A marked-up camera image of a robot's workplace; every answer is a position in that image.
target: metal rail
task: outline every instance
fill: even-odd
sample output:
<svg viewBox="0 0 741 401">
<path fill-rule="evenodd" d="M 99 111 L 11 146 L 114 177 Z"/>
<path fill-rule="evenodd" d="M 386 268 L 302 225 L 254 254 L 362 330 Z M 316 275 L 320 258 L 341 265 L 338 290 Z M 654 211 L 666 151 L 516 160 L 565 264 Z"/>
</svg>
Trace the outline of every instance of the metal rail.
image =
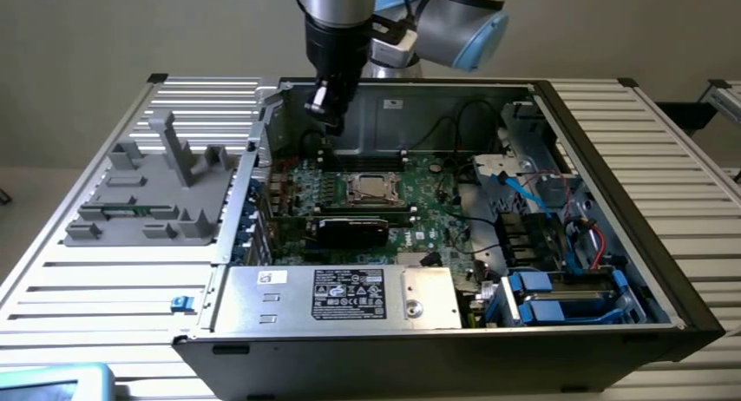
<svg viewBox="0 0 741 401">
<path fill-rule="evenodd" d="M 727 118 L 741 124 L 741 81 L 711 80 L 702 102 L 708 102 Z M 727 168 L 727 174 L 741 184 L 741 169 Z"/>
<path fill-rule="evenodd" d="M 718 180 L 718 167 L 698 156 L 640 90 L 615 80 L 553 83 L 706 302 L 731 334 L 739 332 L 741 207 L 734 190 Z M 156 108 L 173 108 L 180 136 L 196 150 L 224 143 L 240 152 L 258 118 L 260 84 L 250 78 L 172 78 L 149 86 L 153 93 L 110 139 L 129 136 L 144 150 L 161 150 L 145 117 Z M 101 253 L 58 244 L 70 208 L 105 175 L 105 163 L 105 154 L 97 155 L 0 287 L 0 371 L 102 361 L 117 374 L 122 399 L 214 399 L 170 348 L 177 331 L 197 326 L 198 313 L 170 313 L 170 300 L 180 295 L 202 298 L 216 246 L 153 247 L 146 252 L 107 248 Z M 741 335 L 731 334 L 683 363 L 648 365 L 604 393 L 579 399 L 738 399 Z M 493 399 L 573 400 L 575 395 Z"/>
</svg>

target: power supply label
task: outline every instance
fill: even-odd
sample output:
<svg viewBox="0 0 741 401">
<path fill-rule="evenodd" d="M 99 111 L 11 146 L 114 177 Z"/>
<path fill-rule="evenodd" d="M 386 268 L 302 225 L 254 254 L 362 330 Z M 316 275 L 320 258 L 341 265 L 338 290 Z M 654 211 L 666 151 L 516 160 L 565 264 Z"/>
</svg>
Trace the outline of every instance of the power supply label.
<svg viewBox="0 0 741 401">
<path fill-rule="evenodd" d="M 386 318 L 382 269 L 318 269 L 314 271 L 312 317 L 317 320 Z"/>
</svg>

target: side panel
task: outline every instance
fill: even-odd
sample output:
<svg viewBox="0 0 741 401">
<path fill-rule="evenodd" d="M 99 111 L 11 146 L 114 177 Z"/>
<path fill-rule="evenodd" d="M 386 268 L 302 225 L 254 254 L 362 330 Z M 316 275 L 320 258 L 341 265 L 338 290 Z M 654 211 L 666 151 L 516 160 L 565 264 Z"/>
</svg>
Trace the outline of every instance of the side panel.
<svg viewBox="0 0 741 401">
<path fill-rule="evenodd" d="M 174 347 L 224 400 L 429 397 L 603 391 L 682 334 L 197 339 Z"/>
<path fill-rule="evenodd" d="M 603 200 L 691 329 L 690 332 L 694 332 L 694 340 L 687 342 L 686 347 L 678 347 L 667 356 L 667 360 L 678 361 L 723 336 L 724 329 L 589 141 L 552 83 L 540 82 L 537 89 L 548 109 L 555 114 L 555 123 L 563 131 L 563 141 L 572 146 L 572 152 L 584 166 L 585 171 L 581 174 L 588 176 L 597 186 L 593 194 L 603 195 Z"/>
</svg>

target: blue cable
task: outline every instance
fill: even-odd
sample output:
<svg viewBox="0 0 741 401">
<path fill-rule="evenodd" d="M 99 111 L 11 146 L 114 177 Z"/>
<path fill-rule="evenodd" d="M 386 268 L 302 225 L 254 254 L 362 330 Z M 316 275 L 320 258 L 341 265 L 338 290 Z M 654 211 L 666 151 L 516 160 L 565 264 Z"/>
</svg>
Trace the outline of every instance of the blue cable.
<svg viewBox="0 0 741 401">
<path fill-rule="evenodd" d="M 500 180 L 495 175 L 492 176 L 492 179 L 493 181 L 500 182 Z M 505 182 L 512 188 L 515 188 L 515 190 L 520 193 L 523 197 L 536 202 L 536 204 L 544 209 L 545 217 L 551 219 L 552 214 L 548 211 L 548 206 L 545 205 L 545 202 L 539 197 L 536 197 L 532 193 L 529 193 L 528 190 L 519 184 L 519 182 L 513 178 L 508 178 Z"/>
</svg>

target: blue tab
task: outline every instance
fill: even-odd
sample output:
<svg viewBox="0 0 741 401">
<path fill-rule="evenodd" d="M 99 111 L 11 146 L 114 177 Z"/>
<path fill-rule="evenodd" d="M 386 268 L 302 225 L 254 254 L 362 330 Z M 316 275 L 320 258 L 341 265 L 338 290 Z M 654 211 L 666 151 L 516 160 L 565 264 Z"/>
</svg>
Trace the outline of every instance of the blue tab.
<svg viewBox="0 0 741 401">
<path fill-rule="evenodd" d="M 625 293 L 628 291 L 628 279 L 625 278 L 623 271 L 619 271 L 617 269 L 613 271 L 613 280 L 617 285 L 617 289 L 621 290 L 621 293 Z"/>
<path fill-rule="evenodd" d="M 529 292 L 551 292 L 555 290 L 555 286 L 552 284 L 552 279 L 548 276 L 548 273 L 520 273 L 520 277 L 523 278 L 523 286 L 525 287 L 525 291 Z"/>
<path fill-rule="evenodd" d="M 193 312 L 194 311 L 194 297 L 181 295 L 176 297 L 170 303 L 172 312 Z"/>
<path fill-rule="evenodd" d="M 533 310 L 531 310 L 531 305 L 525 303 L 523 306 L 519 307 L 519 311 L 520 311 L 520 319 L 523 320 L 523 323 L 525 323 L 527 325 L 533 323 L 535 317 L 533 317 Z"/>
<path fill-rule="evenodd" d="M 583 275 L 584 274 L 584 270 L 581 269 L 581 266 L 577 263 L 577 254 L 573 251 L 569 251 L 567 253 L 567 267 L 569 268 L 569 271 L 575 275 Z"/>
<path fill-rule="evenodd" d="M 513 292 L 523 291 L 523 280 L 519 273 L 511 276 L 511 286 Z"/>
<path fill-rule="evenodd" d="M 497 306 L 500 305 L 500 301 L 497 297 L 499 297 L 499 294 L 495 293 L 492 301 L 489 302 L 489 307 L 487 307 L 487 313 L 484 314 L 484 320 L 487 321 L 487 323 L 492 322 L 495 318 L 495 314 L 497 313 Z"/>
<path fill-rule="evenodd" d="M 559 301 L 529 301 L 537 323 L 563 323 L 567 318 Z"/>
</svg>

